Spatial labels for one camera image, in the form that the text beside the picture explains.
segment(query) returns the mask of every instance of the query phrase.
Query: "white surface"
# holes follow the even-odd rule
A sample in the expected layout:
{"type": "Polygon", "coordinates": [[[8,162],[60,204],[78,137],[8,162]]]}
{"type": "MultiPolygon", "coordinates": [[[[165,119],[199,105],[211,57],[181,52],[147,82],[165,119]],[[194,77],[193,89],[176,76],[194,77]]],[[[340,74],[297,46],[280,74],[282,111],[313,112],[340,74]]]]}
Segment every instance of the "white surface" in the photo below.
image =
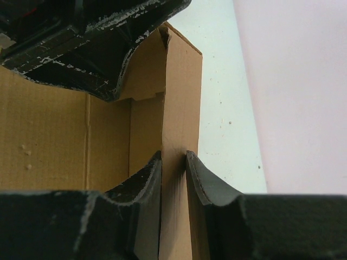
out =
{"type": "Polygon", "coordinates": [[[347,194],[347,1],[234,3],[268,191],[347,194]]]}
{"type": "Polygon", "coordinates": [[[236,189],[266,192],[233,1],[193,0],[169,22],[203,53],[200,159],[236,189]]]}

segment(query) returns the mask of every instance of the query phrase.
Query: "pink wall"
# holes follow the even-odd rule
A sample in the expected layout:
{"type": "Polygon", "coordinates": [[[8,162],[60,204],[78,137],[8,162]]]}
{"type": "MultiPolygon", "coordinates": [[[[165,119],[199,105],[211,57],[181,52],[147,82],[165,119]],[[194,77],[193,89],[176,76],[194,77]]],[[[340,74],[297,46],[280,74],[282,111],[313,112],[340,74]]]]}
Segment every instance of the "pink wall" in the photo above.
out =
{"type": "Polygon", "coordinates": [[[234,5],[268,191],[347,194],[347,1],[234,5]]]}

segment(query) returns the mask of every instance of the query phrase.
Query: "black metal object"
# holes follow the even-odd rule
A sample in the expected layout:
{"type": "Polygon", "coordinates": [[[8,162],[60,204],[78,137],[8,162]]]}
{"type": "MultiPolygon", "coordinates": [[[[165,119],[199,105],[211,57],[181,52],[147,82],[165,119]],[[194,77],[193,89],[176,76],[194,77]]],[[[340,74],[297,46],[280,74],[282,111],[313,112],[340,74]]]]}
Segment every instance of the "black metal object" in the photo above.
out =
{"type": "Polygon", "coordinates": [[[187,153],[193,259],[347,259],[347,197],[247,195],[187,153]]]}
{"type": "Polygon", "coordinates": [[[160,152],[114,189],[0,193],[1,260],[154,260],[160,152]]]}
{"type": "Polygon", "coordinates": [[[113,101],[136,47],[190,2],[0,0],[0,63],[28,80],[113,101]]]}

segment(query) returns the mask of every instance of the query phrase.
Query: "brown cardboard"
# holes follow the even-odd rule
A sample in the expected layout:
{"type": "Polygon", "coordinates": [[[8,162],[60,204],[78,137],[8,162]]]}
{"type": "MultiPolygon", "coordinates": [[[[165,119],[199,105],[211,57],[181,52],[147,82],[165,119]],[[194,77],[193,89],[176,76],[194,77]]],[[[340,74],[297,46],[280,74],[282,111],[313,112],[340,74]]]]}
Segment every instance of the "brown cardboard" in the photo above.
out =
{"type": "Polygon", "coordinates": [[[0,68],[0,189],[107,191],[163,159],[160,259],[191,259],[186,150],[197,152],[202,55],[169,24],[136,50],[119,101],[0,68]]]}

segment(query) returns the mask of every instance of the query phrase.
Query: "scratched black metal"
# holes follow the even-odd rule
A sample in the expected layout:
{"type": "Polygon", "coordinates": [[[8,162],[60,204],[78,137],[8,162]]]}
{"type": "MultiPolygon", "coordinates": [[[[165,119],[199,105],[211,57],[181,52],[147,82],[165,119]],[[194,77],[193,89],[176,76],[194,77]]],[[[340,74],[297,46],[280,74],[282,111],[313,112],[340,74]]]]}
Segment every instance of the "scratched black metal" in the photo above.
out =
{"type": "Polygon", "coordinates": [[[158,152],[106,194],[0,192],[0,259],[158,259],[161,174],[158,152]]]}
{"type": "Polygon", "coordinates": [[[30,15],[0,21],[0,33],[17,42],[1,51],[0,64],[36,83],[113,101],[136,47],[190,2],[44,0],[30,15]]]}
{"type": "Polygon", "coordinates": [[[242,194],[187,153],[194,259],[347,259],[347,197],[242,194]]]}

